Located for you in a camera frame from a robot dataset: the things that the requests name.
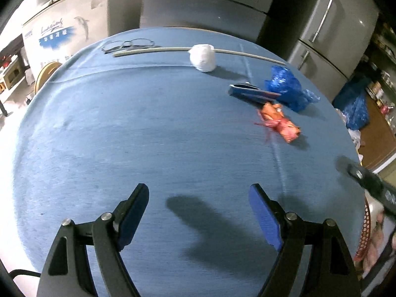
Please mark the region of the red mesh waste basket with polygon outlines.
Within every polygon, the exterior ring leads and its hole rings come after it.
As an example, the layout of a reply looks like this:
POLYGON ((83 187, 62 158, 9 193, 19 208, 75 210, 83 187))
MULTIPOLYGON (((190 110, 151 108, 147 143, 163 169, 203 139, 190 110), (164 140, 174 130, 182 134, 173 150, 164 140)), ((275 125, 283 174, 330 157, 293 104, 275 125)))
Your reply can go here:
POLYGON ((365 255, 367 254, 369 248, 370 236, 371 236, 371 212, 370 212, 369 202, 367 201, 367 199, 365 199, 364 222, 360 233, 358 250, 354 256, 354 262, 360 262, 365 258, 365 255))

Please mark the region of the large blue bag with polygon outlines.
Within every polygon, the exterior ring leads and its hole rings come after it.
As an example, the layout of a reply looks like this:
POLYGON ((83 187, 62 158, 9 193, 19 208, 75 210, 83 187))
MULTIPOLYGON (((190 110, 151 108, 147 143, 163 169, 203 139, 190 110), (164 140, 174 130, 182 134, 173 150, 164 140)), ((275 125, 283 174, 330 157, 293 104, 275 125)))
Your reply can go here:
POLYGON ((332 105, 345 115, 348 129, 359 130, 369 123, 366 101, 366 87, 369 82, 365 76, 354 77, 342 87, 332 101, 332 105))

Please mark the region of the orange crumpled wrapper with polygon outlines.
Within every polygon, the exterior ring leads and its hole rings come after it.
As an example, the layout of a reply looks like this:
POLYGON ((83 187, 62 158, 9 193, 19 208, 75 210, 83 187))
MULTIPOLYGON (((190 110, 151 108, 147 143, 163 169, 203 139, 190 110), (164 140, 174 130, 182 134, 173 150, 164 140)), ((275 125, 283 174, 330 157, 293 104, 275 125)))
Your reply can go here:
POLYGON ((266 102, 256 112, 260 117, 260 123, 256 124, 277 132, 288 144, 300 136, 300 128, 284 115, 281 104, 266 102))

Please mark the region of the blue crumpled plastic bag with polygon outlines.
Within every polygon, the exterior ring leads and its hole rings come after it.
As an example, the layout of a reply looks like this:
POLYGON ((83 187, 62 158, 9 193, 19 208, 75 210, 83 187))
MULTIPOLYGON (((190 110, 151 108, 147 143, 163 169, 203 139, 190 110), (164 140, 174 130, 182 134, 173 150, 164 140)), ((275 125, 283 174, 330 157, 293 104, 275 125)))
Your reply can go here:
POLYGON ((308 105, 318 103, 320 97, 309 89, 304 89, 294 74, 285 67, 272 66, 272 77, 265 80, 265 90, 279 94, 279 103, 295 112, 303 111, 308 105))

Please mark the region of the small blue flat box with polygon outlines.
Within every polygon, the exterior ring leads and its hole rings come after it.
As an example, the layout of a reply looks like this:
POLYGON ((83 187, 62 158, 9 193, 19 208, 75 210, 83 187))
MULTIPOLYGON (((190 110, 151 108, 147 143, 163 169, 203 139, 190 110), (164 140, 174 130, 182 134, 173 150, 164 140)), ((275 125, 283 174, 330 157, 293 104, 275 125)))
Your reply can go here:
POLYGON ((239 99, 249 100, 259 104, 276 101, 281 95, 270 91, 262 90, 247 82, 231 84, 228 94, 239 99))

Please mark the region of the silver two-door refrigerator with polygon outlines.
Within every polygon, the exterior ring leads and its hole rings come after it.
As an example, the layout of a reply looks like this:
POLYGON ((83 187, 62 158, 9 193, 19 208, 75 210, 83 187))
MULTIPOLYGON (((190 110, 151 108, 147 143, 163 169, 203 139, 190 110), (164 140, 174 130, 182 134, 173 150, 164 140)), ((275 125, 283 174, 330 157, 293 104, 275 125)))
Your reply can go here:
POLYGON ((333 101, 367 49, 378 17, 373 0, 317 0, 289 63, 333 101))

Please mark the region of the blue tablecloth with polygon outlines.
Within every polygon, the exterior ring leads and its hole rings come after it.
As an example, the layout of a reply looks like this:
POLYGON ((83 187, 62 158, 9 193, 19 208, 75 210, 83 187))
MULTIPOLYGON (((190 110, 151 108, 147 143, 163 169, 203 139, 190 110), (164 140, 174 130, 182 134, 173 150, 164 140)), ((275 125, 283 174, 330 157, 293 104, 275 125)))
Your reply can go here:
POLYGON ((364 192, 336 169, 337 158, 357 155, 327 98, 284 110, 301 129, 288 144, 256 124, 254 105, 228 94, 236 82, 262 87, 268 62, 216 53, 216 69, 202 73, 188 52, 101 50, 134 38, 269 55, 225 34, 163 27, 111 36, 61 67, 29 104, 13 162, 18 232, 36 269, 63 219, 93 221, 139 183, 150 200, 122 258, 143 296, 259 293, 276 250, 249 205, 253 183, 304 220, 335 220, 356 252, 364 192))

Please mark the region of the white crumpled tissue ball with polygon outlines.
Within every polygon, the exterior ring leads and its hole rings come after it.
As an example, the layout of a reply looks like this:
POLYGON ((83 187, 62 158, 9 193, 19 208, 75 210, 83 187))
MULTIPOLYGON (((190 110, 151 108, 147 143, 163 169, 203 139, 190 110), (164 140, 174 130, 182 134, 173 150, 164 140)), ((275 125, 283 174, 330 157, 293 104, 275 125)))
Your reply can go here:
POLYGON ((210 73, 216 69, 216 53, 211 44, 196 44, 189 51, 191 64, 202 73, 210 73))

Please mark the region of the long white stick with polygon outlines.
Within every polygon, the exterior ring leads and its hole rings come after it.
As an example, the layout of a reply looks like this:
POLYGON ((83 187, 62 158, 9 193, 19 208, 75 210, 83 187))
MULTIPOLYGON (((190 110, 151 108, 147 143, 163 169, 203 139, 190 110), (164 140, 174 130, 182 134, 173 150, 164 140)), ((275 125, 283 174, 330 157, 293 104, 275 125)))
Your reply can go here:
MULTIPOLYGON (((122 56, 131 56, 131 55, 137 55, 137 54, 156 53, 156 52, 188 52, 190 49, 191 48, 188 48, 188 47, 144 48, 144 49, 136 49, 136 50, 117 51, 117 52, 113 52, 112 56, 117 58, 117 57, 122 57, 122 56)), ((216 48, 214 48, 213 51, 215 53, 219 53, 219 54, 229 54, 229 55, 233 55, 233 56, 243 56, 243 57, 248 57, 248 58, 264 60, 264 61, 271 62, 271 63, 278 64, 278 65, 283 65, 283 66, 286 65, 286 63, 283 62, 283 61, 276 60, 276 59, 269 58, 269 57, 265 57, 265 56, 259 56, 259 55, 256 55, 256 54, 249 54, 247 52, 239 52, 239 51, 216 49, 216 48)))

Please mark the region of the grey multi-drawer refrigerator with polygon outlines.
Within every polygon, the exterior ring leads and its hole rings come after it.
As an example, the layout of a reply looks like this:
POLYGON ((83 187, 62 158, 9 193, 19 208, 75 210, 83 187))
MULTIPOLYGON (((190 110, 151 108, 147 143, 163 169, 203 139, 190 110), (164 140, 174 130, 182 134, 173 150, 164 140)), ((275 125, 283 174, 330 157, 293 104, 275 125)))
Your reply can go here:
POLYGON ((257 40, 272 0, 142 0, 141 27, 208 29, 257 40))

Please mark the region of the eyeglasses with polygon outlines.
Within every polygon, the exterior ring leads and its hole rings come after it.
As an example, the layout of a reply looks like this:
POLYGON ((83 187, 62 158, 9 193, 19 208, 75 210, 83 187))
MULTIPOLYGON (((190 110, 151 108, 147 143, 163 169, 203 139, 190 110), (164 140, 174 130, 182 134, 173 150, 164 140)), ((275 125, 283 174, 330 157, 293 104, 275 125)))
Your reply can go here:
POLYGON ((101 50, 104 54, 112 54, 122 50, 138 50, 156 48, 158 45, 153 40, 146 38, 134 38, 131 40, 109 41, 102 45, 101 50))

